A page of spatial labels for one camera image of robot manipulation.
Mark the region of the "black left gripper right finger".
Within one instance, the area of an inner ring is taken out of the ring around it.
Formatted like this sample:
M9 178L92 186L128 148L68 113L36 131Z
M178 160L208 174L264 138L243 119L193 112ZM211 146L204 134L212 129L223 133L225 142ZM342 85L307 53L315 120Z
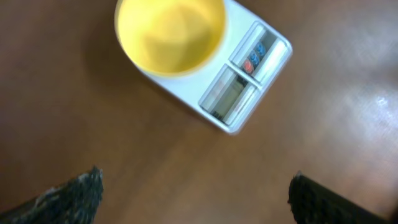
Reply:
M303 175L289 184L290 211L298 224L386 224L387 220L363 209Z

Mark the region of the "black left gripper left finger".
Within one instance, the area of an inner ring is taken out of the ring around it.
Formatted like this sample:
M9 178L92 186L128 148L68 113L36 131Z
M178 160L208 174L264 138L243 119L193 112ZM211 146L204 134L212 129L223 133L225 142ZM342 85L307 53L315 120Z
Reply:
M103 199L103 171L93 167L1 213L1 223L92 224Z

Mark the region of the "white digital kitchen scale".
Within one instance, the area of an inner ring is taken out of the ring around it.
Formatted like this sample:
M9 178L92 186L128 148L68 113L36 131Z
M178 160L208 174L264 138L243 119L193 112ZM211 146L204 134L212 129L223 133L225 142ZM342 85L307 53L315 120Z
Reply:
M236 134L289 61L291 43L236 1L225 1L224 41L202 68L182 77L142 73L215 126Z

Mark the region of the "yellow plastic bowl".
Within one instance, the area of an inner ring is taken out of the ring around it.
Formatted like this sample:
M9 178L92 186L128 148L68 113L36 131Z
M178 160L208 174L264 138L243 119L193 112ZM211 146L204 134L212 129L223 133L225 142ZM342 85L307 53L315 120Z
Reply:
M120 0L114 29L137 68L177 77L214 56L223 41L226 20L223 0Z

